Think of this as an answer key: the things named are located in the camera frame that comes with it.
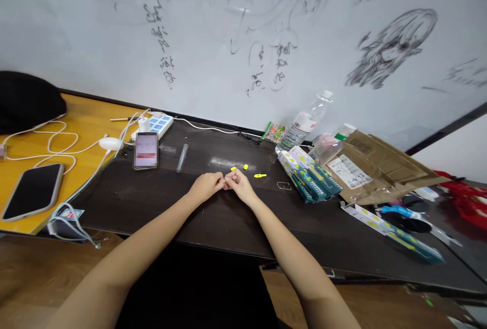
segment smartphone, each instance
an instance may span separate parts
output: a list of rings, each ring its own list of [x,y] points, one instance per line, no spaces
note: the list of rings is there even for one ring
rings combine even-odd
[[[57,201],[64,165],[50,164],[22,173],[2,214],[15,221],[49,210]]]
[[[135,136],[133,168],[151,169],[159,166],[159,139],[155,132],[139,132]]]

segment floor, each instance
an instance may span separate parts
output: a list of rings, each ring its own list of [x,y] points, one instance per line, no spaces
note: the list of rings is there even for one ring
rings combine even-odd
[[[4,236],[0,239],[0,327],[30,329],[44,327],[82,278],[121,239],[100,234],[100,250],[91,245],[72,244],[38,238]],[[276,313],[285,324],[306,328],[298,298],[285,275],[262,272]],[[366,328],[455,328],[440,307],[462,316],[453,302],[428,295],[411,294],[405,286],[339,285],[338,289],[353,314]]]

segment white power strip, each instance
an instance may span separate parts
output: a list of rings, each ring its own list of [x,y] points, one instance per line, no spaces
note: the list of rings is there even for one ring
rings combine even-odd
[[[169,129],[173,122],[174,118],[169,115],[162,115],[160,118],[153,116],[149,119],[149,125],[151,126],[149,132],[156,132],[157,139],[160,139],[166,133],[166,131]],[[138,132],[141,132],[141,130],[137,129],[135,132],[132,133],[133,141],[135,141],[135,136]]]

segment hand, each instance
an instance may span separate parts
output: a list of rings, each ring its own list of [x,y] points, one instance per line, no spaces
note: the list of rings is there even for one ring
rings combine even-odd
[[[240,200],[242,200],[247,206],[250,206],[259,200],[254,192],[254,189],[250,185],[248,178],[238,169],[234,169],[225,176],[223,189],[234,190]]]
[[[202,204],[213,196],[216,191],[221,190],[223,185],[222,172],[205,173],[196,179],[187,195]]]

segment wall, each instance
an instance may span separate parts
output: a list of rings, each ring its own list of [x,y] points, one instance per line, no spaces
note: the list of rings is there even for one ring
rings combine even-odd
[[[487,184],[487,115],[413,155],[434,170]]]
[[[317,93],[407,150],[487,101],[486,0],[0,0],[0,69],[264,130]]]

